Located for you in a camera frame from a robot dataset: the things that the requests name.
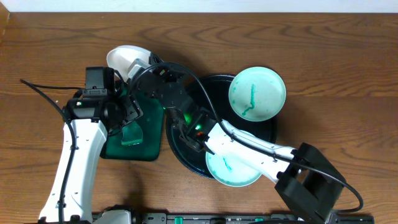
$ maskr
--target white arm segment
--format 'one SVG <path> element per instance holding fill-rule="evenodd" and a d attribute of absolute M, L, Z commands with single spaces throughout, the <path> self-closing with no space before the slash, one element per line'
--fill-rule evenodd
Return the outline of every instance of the white arm segment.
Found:
<path fill-rule="evenodd" d="M 101 121 L 92 123 L 91 119 L 76 119 L 71 123 L 76 135 L 76 146 L 68 183 L 65 190 L 65 203 L 63 209 L 64 220 L 69 221 L 71 215 L 79 215 L 80 220 L 93 222 L 91 214 L 91 198 L 98 158 L 108 132 Z M 63 127 L 63 149 L 57 174 L 51 190 L 51 194 L 40 217 L 46 217 L 46 222 L 58 222 L 59 194 L 63 176 L 67 168 L 72 137 L 68 126 Z"/>
<path fill-rule="evenodd" d="M 242 132 L 225 120 L 223 120 L 222 123 L 230 133 L 234 133 L 237 138 L 252 146 L 256 146 L 270 153 L 276 153 L 288 159 L 293 158 L 291 152 L 294 148 L 292 147 L 278 146 L 276 144 L 263 141 L 250 134 Z M 214 126 L 208 136 L 209 139 L 206 142 L 206 146 L 215 154 L 220 156 L 232 156 L 243 164 L 258 170 L 274 183 L 278 182 L 278 178 L 276 177 L 278 172 L 284 172 L 289 166 L 288 162 L 274 160 L 271 156 L 261 154 L 260 152 L 256 152 L 236 141 L 232 141 L 231 138 L 221 129 L 219 124 Z"/>

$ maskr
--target green sponge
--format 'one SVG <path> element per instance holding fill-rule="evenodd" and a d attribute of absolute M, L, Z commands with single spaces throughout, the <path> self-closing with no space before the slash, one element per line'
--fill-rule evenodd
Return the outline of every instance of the green sponge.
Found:
<path fill-rule="evenodd" d="M 123 127 L 122 133 L 123 146 L 132 146 L 133 144 L 139 144 L 142 143 L 142 140 L 144 139 L 142 129 L 135 121 Z"/>

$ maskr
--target green mark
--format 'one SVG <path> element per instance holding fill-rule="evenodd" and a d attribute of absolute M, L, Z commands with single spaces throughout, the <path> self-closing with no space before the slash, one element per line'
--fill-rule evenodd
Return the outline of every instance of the green mark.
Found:
<path fill-rule="evenodd" d="M 191 115 L 185 113 L 184 118 L 185 118 L 185 121 L 187 122 L 187 125 L 189 125 L 192 121 Z"/>
<path fill-rule="evenodd" d="M 224 159 L 224 163 L 225 163 L 226 168 L 231 172 L 232 168 L 228 165 L 228 163 L 226 163 L 225 158 L 223 158 L 223 159 Z"/>
<path fill-rule="evenodd" d="M 254 84 L 251 85 L 251 98 L 250 98 L 250 104 L 251 106 L 246 108 L 246 110 L 243 111 L 242 115 L 246 116 L 246 113 L 249 110 L 254 109 L 254 107 L 256 106 L 256 103 L 254 102 L 254 93 L 256 92 L 256 86 Z"/>

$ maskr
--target white backdrop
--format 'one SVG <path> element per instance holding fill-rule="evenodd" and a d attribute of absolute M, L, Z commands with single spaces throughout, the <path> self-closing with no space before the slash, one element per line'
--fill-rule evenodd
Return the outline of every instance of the white backdrop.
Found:
<path fill-rule="evenodd" d="M 0 0 L 10 12 L 398 12 L 398 0 Z"/>

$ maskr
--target black round tray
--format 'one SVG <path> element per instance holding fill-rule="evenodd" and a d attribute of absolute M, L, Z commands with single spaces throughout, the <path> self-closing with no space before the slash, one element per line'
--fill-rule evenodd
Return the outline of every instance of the black round tray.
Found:
<path fill-rule="evenodd" d="M 265 141 L 275 143 L 276 141 L 276 116 L 267 121 L 252 122 L 246 121 L 238 116 L 229 104 L 228 90 L 234 77 L 232 75 L 211 75 L 201 78 L 211 101 L 221 119 L 230 122 L 234 127 L 247 131 Z M 199 106 L 210 110 L 208 102 L 204 97 L 203 90 L 199 84 L 193 82 L 186 87 L 188 95 Z M 213 179 L 206 165 L 206 152 L 195 152 L 180 140 L 180 131 L 172 127 L 172 120 L 166 118 L 166 136 L 170 147 L 177 159 L 192 172 L 201 176 Z"/>

